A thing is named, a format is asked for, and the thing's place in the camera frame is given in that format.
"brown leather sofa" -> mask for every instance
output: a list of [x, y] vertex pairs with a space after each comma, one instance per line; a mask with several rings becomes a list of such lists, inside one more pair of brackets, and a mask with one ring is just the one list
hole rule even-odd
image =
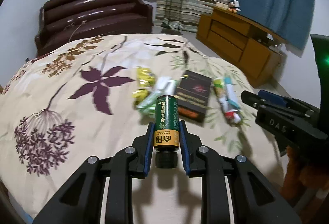
[[77, 39], [152, 32], [152, 6], [142, 0], [50, 0], [40, 9], [38, 56]]

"gold label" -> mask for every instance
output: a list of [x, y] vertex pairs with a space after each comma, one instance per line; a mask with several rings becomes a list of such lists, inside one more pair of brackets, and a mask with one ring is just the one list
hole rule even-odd
[[199, 98], [192, 97], [192, 96], [187, 95], [187, 94], [182, 93], [182, 92], [178, 92], [177, 95], [180, 95], [180, 96], [183, 96], [183, 97], [186, 97], [186, 98], [189, 98], [189, 99], [195, 100], [195, 101], [200, 102], [200, 103], [205, 103], [204, 100], [201, 100], [201, 99], [199, 99]]
[[184, 97], [181, 97], [181, 96], [178, 96], [178, 95], [174, 95], [174, 97], [175, 97], [176, 99], [180, 99], [180, 100], [182, 100], [182, 101], [186, 101], [186, 102], [188, 102], [188, 103], [194, 104], [194, 105], [196, 105], [196, 106], [198, 106], [198, 107], [200, 107], [200, 108], [208, 109], [207, 106], [202, 105], [202, 104], [199, 104], [199, 103], [197, 103], [197, 102], [195, 102], [195, 101], [191, 101], [191, 100], [189, 100], [189, 99], [187, 99], [187, 98], [184, 98]]
[[162, 129], [154, 132], [154, 146], [179, 146], [179, 132], [172, 129]]

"floral bedspread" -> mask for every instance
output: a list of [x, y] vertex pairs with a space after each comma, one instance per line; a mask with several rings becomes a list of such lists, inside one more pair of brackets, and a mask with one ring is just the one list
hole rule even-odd
[[[136, 66], [176, 80], [186, 69], [212, 78], [228, 74], [239, 100], [243, 90], [252, 91], [235, 66], [175, 35], [77, 40], [26, 63], [0, 96], [0, 177], [29, 215], [35, 217], [89, 156], [114, 156], [145, 134], [151, 119], [133, 107]], [[275, 140], [254, 123], [256, 111], [240, 105], [242, 128], [230, 127], [212, 92], [205, 122], [186, 121], [188, 131], [221, 155], [243, 153], [281, 184]], [[135, 223], [200, 223], [201, 179], [188, 179], [178, 164], [159, 170], [153, 158], [149, 176], [133, 179]]]

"bottle label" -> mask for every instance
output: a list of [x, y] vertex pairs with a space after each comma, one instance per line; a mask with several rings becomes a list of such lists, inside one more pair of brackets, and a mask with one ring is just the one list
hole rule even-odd
[[154, 146], [179, 146], [178, 103], [174, 96], [164, 95], [155, 105]]
[[173, 145], [179, 146], [179, 132], [172, 129], [157, 130], [154, 132], [154, 146]]

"black box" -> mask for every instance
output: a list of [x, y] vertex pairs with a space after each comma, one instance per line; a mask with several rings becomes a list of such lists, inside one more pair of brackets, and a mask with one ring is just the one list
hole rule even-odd
[[203, 122], [210, 95], [211, 78], [186, 70], [175, 90], [178, 113], [197, 122]]

